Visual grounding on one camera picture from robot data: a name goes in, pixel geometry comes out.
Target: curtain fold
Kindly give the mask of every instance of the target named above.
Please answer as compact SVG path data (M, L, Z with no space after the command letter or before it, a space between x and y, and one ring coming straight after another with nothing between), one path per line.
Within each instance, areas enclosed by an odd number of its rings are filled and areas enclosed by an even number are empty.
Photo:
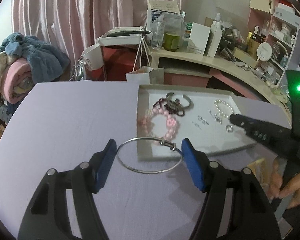
M182 8L183 1L176 0ZM114 27L143 26L146 0L12 0L14 32L34 35L68 54L84 49Z

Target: pile of clothes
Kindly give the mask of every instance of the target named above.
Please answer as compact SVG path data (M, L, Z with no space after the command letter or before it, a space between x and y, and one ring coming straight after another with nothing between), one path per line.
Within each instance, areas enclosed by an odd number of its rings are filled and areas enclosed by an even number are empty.
M59 78L69 64L64 52L35 36L9 35L0 46L0 119L8 123L37 83Z

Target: desk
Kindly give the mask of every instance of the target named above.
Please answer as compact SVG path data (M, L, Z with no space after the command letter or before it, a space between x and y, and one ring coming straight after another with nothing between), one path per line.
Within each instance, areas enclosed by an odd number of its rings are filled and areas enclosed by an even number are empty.
M173 58L179 60L185 60L189 62L198 63L201 65L205 65L211 67L209 74L213 75L222 80L225 83L228 83L231 87L236 86L234 81L227 77L221 77L220 71L228 73L235 78L240 79L245 82L255 91L260 93L269 103L279 106L287 115L289 121L291 121L291 113L286 111L285 106L276 98L276 96L272 93L271 89L266 85L265 82L257 78L251 71L245 71L244 69L236 66L233 62L227 61L223 58L212 58L208 56L202 56L195 53L187 53L187 52L171 52L165 49L153 50L151 49L150 55L152 56L151 67L158 68L159 67L159 59L160 57L165 58Z
M103 150L110 138L119 146L136 136L138 88L126 82L79 81L39 83L31 90L0 141L0 219L13 236L18 235L30 198L48 169L73 169ZM237 99L242 114L289 127L278 106ZM121 154L136 150L131 147ZM275 158L257 145L211 159L241 170L262 156L269 165ZM125 169L115 159L105 187L94 194L94 200L111 240L186 240L204 196L185 165L145 175ZM72 232L80 237L71 191L67 203Z

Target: metal pivot screw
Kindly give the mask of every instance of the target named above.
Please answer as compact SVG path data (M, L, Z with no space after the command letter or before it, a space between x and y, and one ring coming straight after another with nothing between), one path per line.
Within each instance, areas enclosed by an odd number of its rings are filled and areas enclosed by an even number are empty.
M55 170L55 169L50 169L50 170L47 171L47 174L48 174L49 176L51 176L51 175L53 175L53 174L55 174L55 173L56 173L56 170Z
M244 174L250 175L251 172L252 172L252 171L251 171L249 168L244 168L244 169L243 169L243 173L244 173Z
M83 162L83 163L80 163L80 168L81 169L86 169L89 167L89 163L88 162Z
M210 167L212 167L212 168L217 168L218 166L219 166L219 163L217 163L217 162L210 162Z

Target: pink blanket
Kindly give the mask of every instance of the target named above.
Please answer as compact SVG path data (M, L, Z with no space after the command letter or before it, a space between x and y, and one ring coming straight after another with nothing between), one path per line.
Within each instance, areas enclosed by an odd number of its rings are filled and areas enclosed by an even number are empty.
M10 67L7 67L1 79L1 93L11 104L19 102L26 94L16 94L13 89L25 78L31 78L31 68L25 58L17 59Z

